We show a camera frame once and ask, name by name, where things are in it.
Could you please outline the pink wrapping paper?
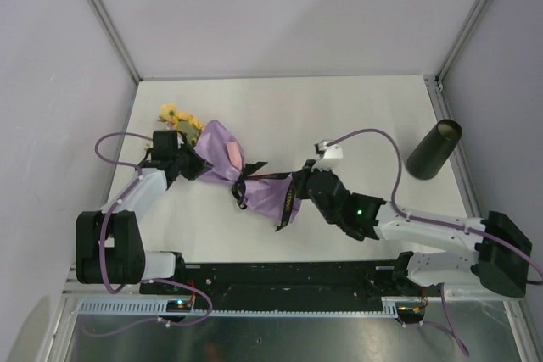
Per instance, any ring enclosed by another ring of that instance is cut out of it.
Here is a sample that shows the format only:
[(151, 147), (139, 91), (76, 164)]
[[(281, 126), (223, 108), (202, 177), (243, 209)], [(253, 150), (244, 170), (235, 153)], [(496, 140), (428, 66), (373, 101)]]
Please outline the pink wrapping paper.
[(244, 167), (244, 155), (241, 147), (235, 141), (227, 143), (229, 161), (235, 169), (242, 171)]

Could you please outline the yellow flower bunch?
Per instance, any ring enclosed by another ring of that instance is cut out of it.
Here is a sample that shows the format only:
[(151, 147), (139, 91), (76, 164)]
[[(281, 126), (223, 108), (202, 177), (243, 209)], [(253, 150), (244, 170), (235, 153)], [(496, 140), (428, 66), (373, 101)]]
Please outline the yellow flower bunch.
[(155, 131), (177, 131), (178, 140), (189, 144), (198, 153), (198, 141), (207, 124), (188, 111), (182, 111), (174, 103), (161, 106)]

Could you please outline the purple wrapping paper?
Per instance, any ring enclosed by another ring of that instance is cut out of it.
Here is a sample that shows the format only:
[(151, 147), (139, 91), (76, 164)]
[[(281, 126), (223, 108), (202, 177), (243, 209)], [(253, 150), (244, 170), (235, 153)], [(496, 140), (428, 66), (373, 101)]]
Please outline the purple wrapping paper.
[(218, 120), (207, 124), (194, 150), (211, 165), (199, 179), (228, 187), (241, 210), (273, 220), (278, 231), (294, 221), (301, 207), (294, 173), (261, 173), (266, 162), (247, 162), (241, 144)]

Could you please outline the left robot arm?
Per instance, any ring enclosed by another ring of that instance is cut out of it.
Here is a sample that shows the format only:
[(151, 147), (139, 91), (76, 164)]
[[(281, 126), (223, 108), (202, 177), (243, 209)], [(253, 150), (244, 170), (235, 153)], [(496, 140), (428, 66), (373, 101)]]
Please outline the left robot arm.
[[(100, 144), (114, 136), (133, 136), (151, 142), (137, 163), (103, 156)], [(132, 178), (100, 209), (76, 219), (76, 278), (82, 284), (102, 284), (110, 293), (126, 285), (157, 281), (168, 293), (188, 283), (184, 259), (178, 252), (148, 251), (139, 222), (178, 178), (194, 181), (211, 169), (185, 136), (176, 130), (154, 131), (151, 137), (133, 132), (110, 133), (95, 144), (104, 162), (133, 170)]]

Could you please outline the black gold-lettered ribbon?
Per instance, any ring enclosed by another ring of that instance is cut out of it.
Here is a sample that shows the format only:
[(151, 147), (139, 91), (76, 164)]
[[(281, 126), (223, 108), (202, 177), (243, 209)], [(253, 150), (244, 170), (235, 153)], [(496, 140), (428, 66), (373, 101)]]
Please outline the black gold-lettered ribbon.
[(294, 175), (291, 172), (258, 174), (266, 162), (246, 164), (231, 187), (241, 210), (250, 209), (271, 219), (275, 231), (292, 223), (301, 208), (294, 196)]

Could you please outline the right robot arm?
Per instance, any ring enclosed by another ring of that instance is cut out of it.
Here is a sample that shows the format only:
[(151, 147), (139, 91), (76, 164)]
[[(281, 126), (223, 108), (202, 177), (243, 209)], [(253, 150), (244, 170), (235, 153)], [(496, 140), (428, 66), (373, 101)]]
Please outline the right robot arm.
[(508, 298), (526, 294), (532, 243), (505, 214), (450, 218), (412, 212), (382, 198), (350, 192), (331, 171), (305, 163), (296, 195), (309, 199), (325, 221), (357, 241), (402, 241), (434, 248), (406, 252), (391, 274), (392, 287), (411, 295), (419, 287), (472, 284)]

